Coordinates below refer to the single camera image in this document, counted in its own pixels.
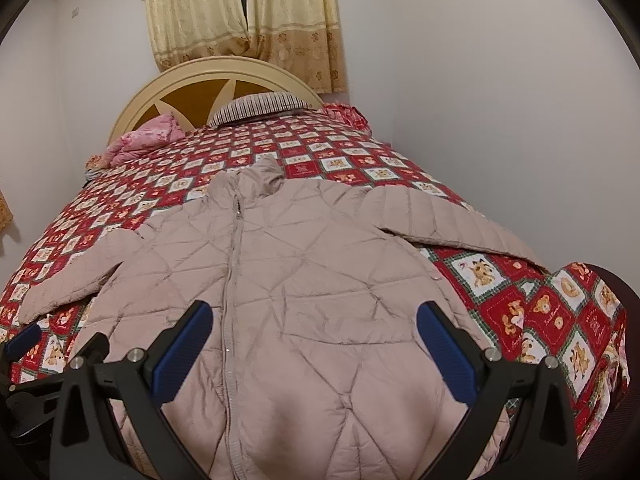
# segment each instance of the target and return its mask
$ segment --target red checkered bedspread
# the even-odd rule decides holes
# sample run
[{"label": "red checkered bedspread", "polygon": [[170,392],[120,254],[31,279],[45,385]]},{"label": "red checkered bedspread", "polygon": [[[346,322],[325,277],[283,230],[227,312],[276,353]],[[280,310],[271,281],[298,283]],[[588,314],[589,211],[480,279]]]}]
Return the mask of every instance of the red checkered bedspread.
[{"label": "red checkered bedspread", "polygon": [[[105,172],[65,207],[0,296],[0,340],[17,333],[14,318],[27,290],[63,269],[108,231],[135,229],[163,209],[203,196],[217,171],[237,171],[267,155],[280,161],[288,178],[325,178],[354,186],[398,184],[470,207],[386,144],[319,113],[203,128],[152,156]],[[546,354],[558,357],[583,450],[610,396],[628,383],[626,313],[604,282],[581,264],[545,275],[523,260],[420,248],[508,358],[538,362]],[[62,371],[90,302],[86,298],[40,320],[42,340],[14,364],[14,382]]]}]

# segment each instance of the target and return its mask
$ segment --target zipper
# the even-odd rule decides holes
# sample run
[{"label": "zipper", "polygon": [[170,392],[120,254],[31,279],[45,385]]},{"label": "zipper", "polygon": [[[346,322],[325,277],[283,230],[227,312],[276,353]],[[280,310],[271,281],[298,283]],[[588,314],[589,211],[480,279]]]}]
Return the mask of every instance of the zipper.
[{"label": "zipper", "polygon": [[223,379],[225,385],[226,400],[226,448],[229,463],[236,480],[246,480],[246,472],[242,467],[242,450],[238,430],[238,407],[236,398],[238,396],[238,384],[235,375],[235,351],[233,338],[233,323],[235,310],[235,291],[237,279],[237,267],[240,256],[240,245],[242,241],[242,227],[244,215],[242,214],[242,197],[236,186],[232,184],[234,192],[234,225],[232,229],[231,250],[229,256],[228,272],[226,276],[225,290],[223,294],[223,314],[222,314],[222,345],[223,345]]}]

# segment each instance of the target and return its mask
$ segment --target yellow curtain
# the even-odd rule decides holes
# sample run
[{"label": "yellow curtain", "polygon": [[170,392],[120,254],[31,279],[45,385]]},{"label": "yellow curtain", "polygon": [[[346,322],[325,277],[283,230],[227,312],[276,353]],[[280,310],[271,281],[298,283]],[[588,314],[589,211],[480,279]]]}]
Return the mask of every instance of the yellow curtain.
[{"label": "yellow curtain", "polygon": [[318,93],[347,89],[336,0],[247,0],[251,51]]},{"label": "yellow curtain", "polygon": [[9,211],[9,206],[6,204],[4,196],[2,196],[2,191],[0,191],[0,231],[8,227],[13,219],[14,216]]},{"label": "yellow curtain", "polygon": [[151,47],[160,70],[249,49],[241,0],[145,0]]},{"label": "yellow curtain", "polygon": [[275,64],[318,93],[346,91],[336,0],[145,0],[160,70],[207,56]]}]

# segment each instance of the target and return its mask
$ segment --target wooden headboard panel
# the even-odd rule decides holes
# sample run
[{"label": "wooden headboard panel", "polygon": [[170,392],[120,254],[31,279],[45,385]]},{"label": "wooden headboard panel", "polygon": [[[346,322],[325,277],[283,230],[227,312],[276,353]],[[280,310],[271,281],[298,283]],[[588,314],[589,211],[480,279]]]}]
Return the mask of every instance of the wooden headboard panel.
[{"label": "wooden headboard panel", "polygon": [[108,144],[168,112],[188,132],[204,126],[233,99],[260,92],[290,92],[322,106],[318,94],[286,70],[247,57],[206,57],[175,66],[140,90],[120,114]]}]

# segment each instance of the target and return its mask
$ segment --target jacket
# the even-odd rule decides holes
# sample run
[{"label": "jacket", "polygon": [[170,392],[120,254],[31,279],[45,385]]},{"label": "jacket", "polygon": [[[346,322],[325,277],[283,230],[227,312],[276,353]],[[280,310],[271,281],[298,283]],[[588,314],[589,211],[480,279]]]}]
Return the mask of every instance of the jacket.
[{"label": "jacket", "polygon": [[[457,403],[415,331],[427,300],[487,348],[462,300],[410,242],[536,262],[512,233],[440,197],[286,180],[265,158],[220,172],[207,196],[115,230],[31,289],[29,322],[99,292],[75,343],[96,332],[108,360],[146,348],[194,300],[214,329],[174,402],[163,407],[216,480],[406,480],[442,450]],[[136,463],[153,474],[119,405]],[[506,436],[506,415],[475,475]]]}]

